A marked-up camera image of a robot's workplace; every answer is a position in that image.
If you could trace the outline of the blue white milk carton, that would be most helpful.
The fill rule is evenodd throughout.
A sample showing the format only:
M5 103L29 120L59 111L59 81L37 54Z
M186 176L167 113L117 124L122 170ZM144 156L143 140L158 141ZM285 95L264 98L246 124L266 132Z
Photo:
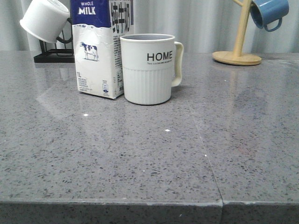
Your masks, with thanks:
M133 1L72 0L77 87L116 99L124 93L120 37L134 32Z

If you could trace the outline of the cream HOME ribbed cup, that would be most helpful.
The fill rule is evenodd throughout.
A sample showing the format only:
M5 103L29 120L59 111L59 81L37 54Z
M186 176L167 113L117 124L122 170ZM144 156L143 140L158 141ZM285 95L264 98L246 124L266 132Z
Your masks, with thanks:
M124 35L120 41L125 99L139 105L168 101L182 82L183 44L166 34Z

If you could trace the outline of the wooden mug tree stand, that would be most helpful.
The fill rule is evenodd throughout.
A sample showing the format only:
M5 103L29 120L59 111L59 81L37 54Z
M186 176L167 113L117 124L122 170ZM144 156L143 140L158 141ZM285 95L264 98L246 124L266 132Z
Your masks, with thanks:
M239 6L241 6L242 8L240 18L239 18L239 25L238 25L237 35L235 39L234 49L233 51L214 52L212 54L212 57L215 61L224 64L240 65L240 66L259 65L262 60L261 57L242 52L252 1L234 0L234 2Z

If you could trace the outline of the blue enamel mug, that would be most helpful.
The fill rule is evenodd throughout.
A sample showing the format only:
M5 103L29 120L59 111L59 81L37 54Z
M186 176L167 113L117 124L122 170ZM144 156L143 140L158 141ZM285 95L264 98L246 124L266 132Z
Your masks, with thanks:
M253 0L250 15L255 25L267 32L274 32L282 25L283 17L289 13L287 0Z

